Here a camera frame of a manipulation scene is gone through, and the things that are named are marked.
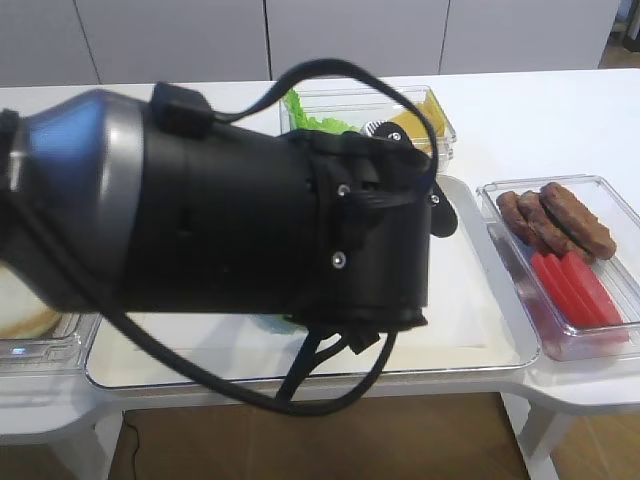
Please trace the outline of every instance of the black wire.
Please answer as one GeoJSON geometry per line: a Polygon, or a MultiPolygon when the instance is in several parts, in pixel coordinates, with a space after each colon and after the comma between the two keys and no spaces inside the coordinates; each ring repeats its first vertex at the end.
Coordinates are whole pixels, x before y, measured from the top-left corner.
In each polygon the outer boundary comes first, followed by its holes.
{"type": "Polygon", "coordinates": [[[124,423],[127,427],[132,429],[136,433],[136,448],[133,450],[131,454],[131,470],[133,472],[133,480],[138,480],[138,452],[140,451],[140,430],[133,423],[127,420],[127,416],[125,413],[122,414],[122,423],[124,423]]]}
{"type": "Polygon", "coordinates": [[[0,192],[2,199],[14,211],[16,219],[22,224],[33,242],[89,305],[96,308],[120,333],[151,357],[180,375],[221,395],[286,415],[328,415],[348,407],[362,397],[380,376],[391,355],[396,333],[387,334],[382,351],[373,367],[351,391],[342,397],[323,402],[282,402],[232,383],[178,355],[138,326],[122,311],[111,296],[103,291],[102,286],[86,272],[84,267],[67,252],[20,193],[9,190],[6,182],[4,185],[0,185],[0,192]]]}
{"type": "Polygon", "coordinates": [[[331,357],[336,356],[342,350],[349,346],[349,338],[347,334],[341,337],[333,345],[316,352],[316,348],[320,344],[320,339],[314,338],[314,332],[310,331],[305,339],[302,347],[298,351],[298,355],[293,361],[293,365],[289,368],[289,373],[280,385],[277,399],[291,400],[296,390],[302,385],[311,372],[313,372],[320,364],[326,362],[331,357]]]}
{"type": "Polygon", "coordinates": [[[393,87],[387,85],[382,80],[374,77],[366,70],[354,65],[353,63],[337,58],[320,58],[301,63],[287,70],[271,88],[256,103],[239,113],[216,112],[216,121],[220,123],[232,123],[241,120],[244,117],[260,112],[270,107],[280,100],[291,88],[295,87],[303,80],[316,77],[325,77],[327,75],[339,75],[341,77],[349,77],[359,82],[369,85],[383,95],[395,100],[409,112],[413,113],[420,123],[424,126],[429,143],[431,144],[431,156],[425,154],[429,159],[429,166],[426,178],[421,179],[419,185],[423,194],[428,193],[438,171],[438,142],[436,131],[431,122],[423,115],[423,113],[404,95],[397,92],[393,87]]]}

